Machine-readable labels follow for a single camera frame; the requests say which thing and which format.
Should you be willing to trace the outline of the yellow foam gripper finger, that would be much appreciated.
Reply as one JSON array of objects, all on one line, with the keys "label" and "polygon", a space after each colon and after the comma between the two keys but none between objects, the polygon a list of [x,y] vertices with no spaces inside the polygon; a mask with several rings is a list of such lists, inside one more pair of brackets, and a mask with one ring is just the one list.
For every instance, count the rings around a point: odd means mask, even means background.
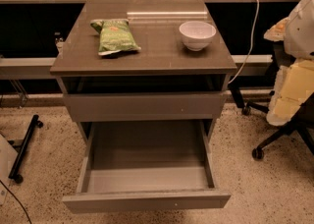
[{"label": "yellow foam gripper finger", "polygon": [[285,39],[288,21],[289,18],[283,18],[278,21],[275,25],[266,30],[264,38],[273,42],[283,41]]},{"label": "yellow foam gripper finger", "polygon": [[314,92],[314,61],[296,60],[277,72],[266,119],[273,126],[289,122]]}]

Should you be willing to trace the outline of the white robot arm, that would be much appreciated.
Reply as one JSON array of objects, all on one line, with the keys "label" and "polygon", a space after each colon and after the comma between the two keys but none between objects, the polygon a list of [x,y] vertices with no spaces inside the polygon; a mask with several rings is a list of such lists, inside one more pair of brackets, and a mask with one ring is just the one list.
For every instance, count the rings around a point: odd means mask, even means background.
[{"label": "white robot arm", "polygon": [[287,55],[295,58],[277,72],[267,121],[274,126],[289,122],[314,93],[314,0],[300,0],[290,14],[264,33],[270,41],[284,43]]}]

